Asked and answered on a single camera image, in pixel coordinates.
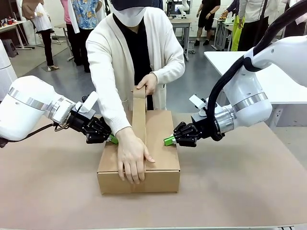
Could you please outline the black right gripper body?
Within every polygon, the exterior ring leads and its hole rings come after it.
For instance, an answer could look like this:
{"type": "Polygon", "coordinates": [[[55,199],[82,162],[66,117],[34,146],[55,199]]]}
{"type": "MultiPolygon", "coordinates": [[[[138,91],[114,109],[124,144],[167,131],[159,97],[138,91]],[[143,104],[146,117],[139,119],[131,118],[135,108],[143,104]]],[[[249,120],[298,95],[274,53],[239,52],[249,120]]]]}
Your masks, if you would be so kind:
{"type": "Polygon", "coordinates": [[[197,132],[197,140],[211,138],[213,135],[213,117],[192,114],[191,120],[197,132]]]}

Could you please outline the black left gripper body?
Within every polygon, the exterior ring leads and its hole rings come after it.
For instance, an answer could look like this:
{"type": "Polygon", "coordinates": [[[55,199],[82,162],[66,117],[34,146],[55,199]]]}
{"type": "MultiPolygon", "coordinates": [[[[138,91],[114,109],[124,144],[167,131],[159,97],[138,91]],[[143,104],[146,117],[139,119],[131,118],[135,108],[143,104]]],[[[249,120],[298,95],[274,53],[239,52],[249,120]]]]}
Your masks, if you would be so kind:
{"type": "Polygon", "coordinates": [[[86,127],[89,123],[90,119],[81,115],[78,112],[71,112],[69,117],[69,128],[80,132],[86,136],[87,131],[86,127]]]}

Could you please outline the person's right hand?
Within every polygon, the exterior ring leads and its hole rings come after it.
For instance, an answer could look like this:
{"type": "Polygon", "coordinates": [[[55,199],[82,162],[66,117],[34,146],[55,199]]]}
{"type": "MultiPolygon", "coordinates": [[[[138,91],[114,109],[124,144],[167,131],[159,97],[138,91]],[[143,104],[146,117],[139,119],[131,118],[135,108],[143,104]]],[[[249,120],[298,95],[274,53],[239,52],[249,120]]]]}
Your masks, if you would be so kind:
{"type": "Polygon", "coordinates": [[[127,179],[131,184],[145,180],[145,163],[155,163],[146,145],[138,138],[131,127],[116,133],[118,139],[118,174],[121,180],[127,179]]]}

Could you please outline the person's left hand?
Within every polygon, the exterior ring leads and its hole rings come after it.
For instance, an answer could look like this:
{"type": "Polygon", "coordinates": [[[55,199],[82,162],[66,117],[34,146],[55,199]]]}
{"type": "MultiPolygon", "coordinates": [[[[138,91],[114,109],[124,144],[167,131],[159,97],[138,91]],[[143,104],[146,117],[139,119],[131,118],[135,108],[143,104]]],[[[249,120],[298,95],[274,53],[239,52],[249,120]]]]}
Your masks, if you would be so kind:
{"type": "Polygon", "coordinates": [[[137,85],[137,89],[145,88],[145,95],[152,95],[155,92],[157,86],[157,77],[154,73],[149,73],[143,77],[140,83],[137,85]]]}

